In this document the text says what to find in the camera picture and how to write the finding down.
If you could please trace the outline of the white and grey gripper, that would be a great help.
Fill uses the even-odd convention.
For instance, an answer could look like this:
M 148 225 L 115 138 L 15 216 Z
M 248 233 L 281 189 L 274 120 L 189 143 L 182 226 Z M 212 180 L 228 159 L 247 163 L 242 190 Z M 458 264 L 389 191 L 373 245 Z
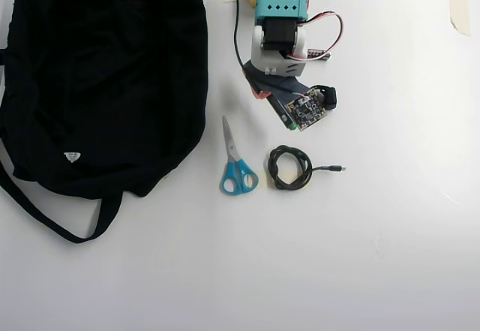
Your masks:
M 295 98 L 310 89 L 299 81 L 304 69 L 304 62 L 285 58 L 279 51 L 255 51 L 245 62 L 243 74 L 256 99 Z

